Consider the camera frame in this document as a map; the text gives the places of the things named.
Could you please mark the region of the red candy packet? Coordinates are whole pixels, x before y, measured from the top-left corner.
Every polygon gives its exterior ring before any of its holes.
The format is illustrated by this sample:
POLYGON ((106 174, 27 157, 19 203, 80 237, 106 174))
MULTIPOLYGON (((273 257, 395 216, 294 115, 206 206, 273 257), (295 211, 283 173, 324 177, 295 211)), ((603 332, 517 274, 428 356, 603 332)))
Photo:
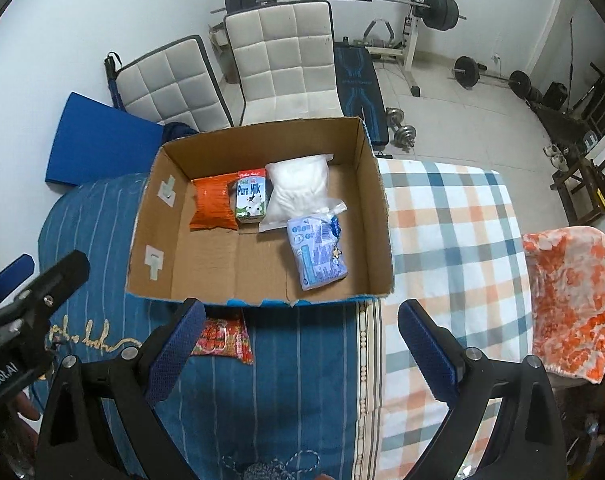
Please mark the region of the red candy packet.
POLYGON ((206 318, 203 333, 198 337, 192 356, 220 356, 254 364, 247 325, 242 312, 232 312, 222 318, 206 318))

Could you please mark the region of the orange white floral cushion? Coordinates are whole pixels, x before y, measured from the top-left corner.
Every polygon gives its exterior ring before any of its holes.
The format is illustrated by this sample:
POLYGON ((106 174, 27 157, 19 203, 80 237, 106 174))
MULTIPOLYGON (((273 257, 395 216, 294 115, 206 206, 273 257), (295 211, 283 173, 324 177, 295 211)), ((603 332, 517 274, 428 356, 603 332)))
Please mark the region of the orange white floral cushion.
POLYGON ((533 353, 545 370, 591 384, 605 376, 605 234, 568 226, 523 235, 533 353))

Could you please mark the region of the blue foam mat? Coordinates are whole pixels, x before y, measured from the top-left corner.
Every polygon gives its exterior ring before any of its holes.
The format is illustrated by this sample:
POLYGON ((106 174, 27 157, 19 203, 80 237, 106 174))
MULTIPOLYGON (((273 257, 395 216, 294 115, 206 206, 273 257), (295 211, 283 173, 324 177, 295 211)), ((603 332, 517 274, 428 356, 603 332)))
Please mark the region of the blue foam mat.
POLYGON ((72 92, 58 123, 45 181, 76 186, 150 171, 162 127, 72 92))

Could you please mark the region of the plaid checkered cloth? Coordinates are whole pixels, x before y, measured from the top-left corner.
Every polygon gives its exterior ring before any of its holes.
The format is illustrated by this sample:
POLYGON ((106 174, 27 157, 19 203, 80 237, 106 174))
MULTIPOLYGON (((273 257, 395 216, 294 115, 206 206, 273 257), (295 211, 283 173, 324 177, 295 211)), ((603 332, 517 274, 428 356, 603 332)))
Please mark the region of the plaid checkered cloth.
POLYGON ((403 478, 447 411, 401 339, 403 300, 491 359, 519 362, 533 338, 521 229, 499 172, 411 159, 379 167, 395 282, 359 306, 355 479, 403 478))

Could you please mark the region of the blue striped blanket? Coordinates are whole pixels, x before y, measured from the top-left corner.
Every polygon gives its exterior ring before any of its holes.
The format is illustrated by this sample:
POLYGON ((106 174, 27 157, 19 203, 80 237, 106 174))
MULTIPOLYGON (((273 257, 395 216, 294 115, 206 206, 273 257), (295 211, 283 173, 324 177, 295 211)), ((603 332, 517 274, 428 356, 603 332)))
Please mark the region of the blue striped blanket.
MULTIPOLYGON (((84 362, 112 359, 166 323, 169 302, 128 294, 131 237, 143 174, 94 182, 63 195, 39 236, 52 266, 81 250, 88 283, 54 315, 48 340, 84 362)), ((289 478, 366 479, 373 466, 365 302, 248 308, 252 364, 221 356, 188 360, 158 415, 199 477, 235 479, 255 463, 289 478)))

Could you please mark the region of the orange snack bag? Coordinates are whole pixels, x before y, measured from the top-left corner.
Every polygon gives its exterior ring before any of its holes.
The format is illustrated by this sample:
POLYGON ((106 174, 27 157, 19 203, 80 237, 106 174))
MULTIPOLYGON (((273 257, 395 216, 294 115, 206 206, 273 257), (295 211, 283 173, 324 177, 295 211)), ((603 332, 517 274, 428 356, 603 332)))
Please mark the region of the orange snack bag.
POLYGON ((236 172, 191 181, 195 192, 195 212, 190 221, 192 231, 217 228, 237 230, 230 196, 231 188, 236 181, 236 172))

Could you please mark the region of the dark blue cloth bundle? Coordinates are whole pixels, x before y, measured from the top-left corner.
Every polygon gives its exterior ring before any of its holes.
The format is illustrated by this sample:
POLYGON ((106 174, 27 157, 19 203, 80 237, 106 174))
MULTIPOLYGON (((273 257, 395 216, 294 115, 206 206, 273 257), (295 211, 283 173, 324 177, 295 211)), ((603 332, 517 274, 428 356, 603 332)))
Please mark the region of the dark blue cloth bundle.
POLYGON ((162 127, 162 144, 195 136, 198 131, 184 122, 169 122, 162 127))

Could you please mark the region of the pure milk carton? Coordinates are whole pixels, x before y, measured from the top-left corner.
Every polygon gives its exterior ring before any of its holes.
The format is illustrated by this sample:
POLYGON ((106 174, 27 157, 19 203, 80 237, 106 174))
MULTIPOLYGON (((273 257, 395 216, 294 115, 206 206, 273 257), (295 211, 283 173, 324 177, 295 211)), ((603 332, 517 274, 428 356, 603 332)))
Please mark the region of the pure milk carton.
POLYGON ((235 218, 240 223, 260 222, 268 203, 264 168, 241 171, 235 185, 235 218))

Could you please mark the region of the dark wooden chair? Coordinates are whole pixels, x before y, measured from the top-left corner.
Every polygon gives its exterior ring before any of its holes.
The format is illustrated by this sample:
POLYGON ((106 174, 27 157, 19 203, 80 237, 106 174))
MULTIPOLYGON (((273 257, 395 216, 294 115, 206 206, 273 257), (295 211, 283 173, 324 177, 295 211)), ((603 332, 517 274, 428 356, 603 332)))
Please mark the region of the dark wooden chair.
POLYGON ((585 226, 605 216, 605 144, 603 159, 592 154, 605 140, 605 84, 587 114, 591 127, 585 137, 587 153, 579 155, 568 170, 553 174, 552 191, 557 191, 570 226, 585 226))

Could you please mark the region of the white quilted chair left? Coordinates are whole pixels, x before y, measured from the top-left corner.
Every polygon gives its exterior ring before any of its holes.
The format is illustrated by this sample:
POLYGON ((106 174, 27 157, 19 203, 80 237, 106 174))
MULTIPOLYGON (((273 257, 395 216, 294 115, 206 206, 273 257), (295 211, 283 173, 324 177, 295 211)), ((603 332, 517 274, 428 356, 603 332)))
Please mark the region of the white quilted chair left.
POLYGON ((203 39, 192 35, 165 44, 116 70, 124 110, 167 125, 182 122, 198 132, 233 126, 203 39))

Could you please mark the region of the light blue tissue pack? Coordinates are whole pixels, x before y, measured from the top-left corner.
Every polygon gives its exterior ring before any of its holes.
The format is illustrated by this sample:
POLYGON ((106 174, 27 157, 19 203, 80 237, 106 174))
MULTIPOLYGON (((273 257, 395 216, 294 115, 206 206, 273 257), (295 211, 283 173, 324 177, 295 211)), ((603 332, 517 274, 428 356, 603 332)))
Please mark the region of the light blue tissue pack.
POLYGON ((347 276, 342 229, 335 214, 309 214, 289 219, 286 231, 302 290, 308 292, 347 276))

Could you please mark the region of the white shoes pair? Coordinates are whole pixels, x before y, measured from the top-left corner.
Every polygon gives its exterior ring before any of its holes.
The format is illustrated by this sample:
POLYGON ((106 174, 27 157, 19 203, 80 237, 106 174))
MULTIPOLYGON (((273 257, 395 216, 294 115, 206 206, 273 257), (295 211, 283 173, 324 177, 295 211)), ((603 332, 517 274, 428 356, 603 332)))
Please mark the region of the white shoes pair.
POLYGON ((549 158, 551 165, 560 172, 565 172, 568 170, 568 163, 566 157, 562 153, 561 149, 555 145, 550 144, 543 149, 545 156, 549 158))

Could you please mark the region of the white powder plastic bag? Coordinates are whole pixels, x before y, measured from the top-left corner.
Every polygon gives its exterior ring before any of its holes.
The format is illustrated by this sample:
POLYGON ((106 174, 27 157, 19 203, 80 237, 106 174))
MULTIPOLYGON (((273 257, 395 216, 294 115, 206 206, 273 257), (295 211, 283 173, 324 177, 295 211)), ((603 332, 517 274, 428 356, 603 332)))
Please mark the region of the white powder plastic bag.
POLYGON ((259 232, 283 229, 289 219, 309 214, 341 214, 339 198, 329 196, 329 162, 333 154, 299 157, 266 166, 272 192, 259 232))

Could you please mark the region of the barbell on rack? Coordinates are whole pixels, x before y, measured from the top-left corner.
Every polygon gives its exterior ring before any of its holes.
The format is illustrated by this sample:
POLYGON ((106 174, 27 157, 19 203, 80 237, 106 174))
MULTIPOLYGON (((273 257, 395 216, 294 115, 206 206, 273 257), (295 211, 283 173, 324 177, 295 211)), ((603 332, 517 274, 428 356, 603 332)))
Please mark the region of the barbell on rack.
MULTIPOLYGON (((255 9, 257 6, 275 3, 293 3, 307 0, 248 0, 243 3, 242 0, 225 0, 224 6, 211 10, 211 14, 222 12, 234 13, 244 10, 255 9)), ((460 13, 460 8, 455 0, 324 0, 324 1, 353 1, 353 2, 385 2, 406 6, 409 9, 409 15, 417 11, 417 17, 431 29, 445 32, 455 28, 459 21, 466 21, 467 17, 460 13)))

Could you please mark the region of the white barbell rack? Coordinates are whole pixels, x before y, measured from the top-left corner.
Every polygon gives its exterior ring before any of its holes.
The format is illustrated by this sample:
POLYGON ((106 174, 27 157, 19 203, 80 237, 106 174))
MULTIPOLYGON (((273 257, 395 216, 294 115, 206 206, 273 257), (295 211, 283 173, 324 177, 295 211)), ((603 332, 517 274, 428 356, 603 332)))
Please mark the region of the white barbell rack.
POLYGON ((421 96, 421 88, 412 74, 412 67, 415 52, 417 52, 417 39, 419 39, 422 19, 422 11, 419 11, 419 7, 423 6, 424 0, 408 0, 407 2, 396 0, 396 3, 405 4, 408 7, 407 15, 403 21, 401 39, 395 42, 391 23, 379 18, 373 20, 365 29, 362 42, 372 56, 379 56, 383 61, 395 62, 409 86, 411 96, 418 98, 421 96), (370 35, 377 23, 384 24, 388 29, 389 39, 386 44, 382 44, 381 40, 374 40, 370 35))

